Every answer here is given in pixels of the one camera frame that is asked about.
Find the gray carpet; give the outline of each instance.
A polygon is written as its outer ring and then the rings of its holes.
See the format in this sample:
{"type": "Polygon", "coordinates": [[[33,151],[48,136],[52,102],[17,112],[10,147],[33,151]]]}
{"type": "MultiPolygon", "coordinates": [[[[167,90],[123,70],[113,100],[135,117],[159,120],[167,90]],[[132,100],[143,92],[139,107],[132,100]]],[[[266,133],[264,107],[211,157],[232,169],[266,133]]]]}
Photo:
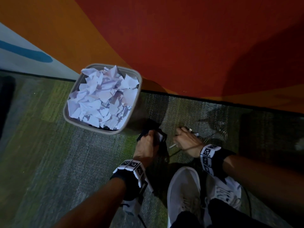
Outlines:
{"type": "MultiPolygon", "coordinates": [[[[137,136],[104,136],[65,122],[61,110],[73,83],[9,75],[16,79],[17,89],[0,141],[0,227],[51,227],[132,156],[137,136]]],[[[300,117],[156,94],[141,93],[141,97],[149,117],[168,134],[168,146],[175,127],[187,126],[208,142],[246,157],[304,171],[300,117]],[[216,128],[218,121],[225,122],[227,140],[216,128]]],[[[147,227],[167,225],[166,186],[177,168],[193,166],[204,184],[199,164],[177,151],[169,150],[169,159],[167,154],[159,155],[147,170],[156,195],[145,192],[141,214],[147,227]],[[164,170],[167,174],[155,180],[164,170]]],[[[248,214],[244,193],[242,200],[242,211],[248,214]]],[[[272,227],[290,227],[251,194],[250,201],[253,218],[272,227]]],[[[142,225],[119,209],[111,227],[142,225]]]]}

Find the painted wall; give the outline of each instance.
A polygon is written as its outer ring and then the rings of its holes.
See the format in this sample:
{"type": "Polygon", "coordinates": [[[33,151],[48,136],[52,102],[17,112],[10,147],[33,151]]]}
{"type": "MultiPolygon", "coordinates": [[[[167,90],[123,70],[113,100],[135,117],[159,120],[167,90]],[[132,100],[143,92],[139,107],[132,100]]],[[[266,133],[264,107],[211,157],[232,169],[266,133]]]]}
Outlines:
{"type": "Polygon", "coordinates": [[[78,74],[0,23],[0,69],[73,78],[78,74]]]}
{"type": "Polygon", "coordinates": [[[0,22],[79,72],[138,70],[143,88],[304,113],[304,0],[3,0],[0,22]]]}

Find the sneaker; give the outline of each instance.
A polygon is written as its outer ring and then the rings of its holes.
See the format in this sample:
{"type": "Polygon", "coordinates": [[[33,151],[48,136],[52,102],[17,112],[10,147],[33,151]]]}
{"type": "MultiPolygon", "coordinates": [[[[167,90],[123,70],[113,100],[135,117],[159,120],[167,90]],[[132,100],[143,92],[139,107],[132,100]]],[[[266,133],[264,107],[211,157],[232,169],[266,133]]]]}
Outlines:
{"type": "Polygon", "coordinates": [[[241,185],[232,177],[226,177],[226,184],[218,177],[207,175],[206,179],[206,194],[205,197],[205,212],[204,212],[204,227],[207,228],[212,224],[211,217],[208,212],[208,205],[212,199],[220,199],[229,204],[234,209],[240,210],[241,207],[241,185]]]}
{"type": "Polygon", "coordinates": [[[200,220],[201,200],[200,182],[196,170],[182,167],[174,174],[168,188],[168,228],[175,222],[183,211],[189,211],[200,220]]]}

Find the trash can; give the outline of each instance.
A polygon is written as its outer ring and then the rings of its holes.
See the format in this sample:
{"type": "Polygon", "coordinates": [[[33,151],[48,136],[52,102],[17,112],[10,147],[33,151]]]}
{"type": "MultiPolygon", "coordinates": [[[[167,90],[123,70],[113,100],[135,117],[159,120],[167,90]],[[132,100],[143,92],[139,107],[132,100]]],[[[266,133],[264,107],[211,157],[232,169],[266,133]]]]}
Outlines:
{"type": "MultiPolygon", "coordinates": [[[[88,65],[86,67],[86,69],[95,68],[97,70],[102,70],[104,67],[111,69],[114,67],[114,65],[95,63],[95,64],[88,65]]],[[[133,70],[133,69],[129,69],[129,68],[121,67],[121,66],[117,66],[117,68],[123,77],[125,77],[127,74],[130,77],[136,77],[139,82],[137,95],[135,97],[132,109],[130,110],[130,113],[126,119],[125,124],[119,130],[115,130],[115,131],[104,130],[102,128],[96,128],[94,126],[88,125],[85,122],[81,122],[78,119],[71,118],[69,116],[68,106],[67,106],[67,101],[66,101],[64,108],[63,108],[63,117],[67,122],[69,122],[75,126],[81,127],[83,129],[91,130],[91,131],[94,131],[94,132],[97,132],[100,134],[106,134],[106,135],[116,135],[116,134],[135,135],[135,134],[141,133],[143,126],[148,118],[146,107],[145,107],[142,99],[139,96],[140,91],[141,91],[141,84],[142,84],[141,75],[136,70],[133,70]]],[[[76,80],[76,82],[71,90],[71,93],[74,91],[79,91],[79,85],[81,83],[86,83],[85,78],[86,78],[86,76],[83,73],[81,73],[79,75],[79,78],[76,80]]]]}

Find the floor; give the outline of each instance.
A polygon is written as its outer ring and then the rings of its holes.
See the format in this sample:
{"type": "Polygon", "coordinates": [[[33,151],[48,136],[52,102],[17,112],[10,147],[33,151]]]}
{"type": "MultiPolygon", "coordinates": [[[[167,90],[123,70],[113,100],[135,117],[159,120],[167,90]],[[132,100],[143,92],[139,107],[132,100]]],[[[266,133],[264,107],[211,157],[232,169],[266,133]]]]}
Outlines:
{"type": "MultiPolygon", "coordinates": [[[[72,82],[5,73],[16,90],[0,140],[0,227],[51,227],[103,185],[128,159],[136,136],[103,136],[65,122],[62,109],[72,82]]],[[[188,126],[208,142],[274,165],[304,172],[304,120],[280,113],[253,111],[203,101],[141,93],[150,119],[172,144],[176,126],[188,126]],[[227,138],[216,128],[225,122],[227,138]]],[[[147,227],[167,224],[166,186],[176,169],[199,164],[177,148],[160,153],[147,170],[154,195],[145,192],[142,217],[147,227]]],[[[291,227],[249,193],[252,217],[272,227],[291,227]]],[[[242,211],[249,214],[243,193],[242,211]]],[[[111,227],[140,227],[119,209],[111,227]]]]}

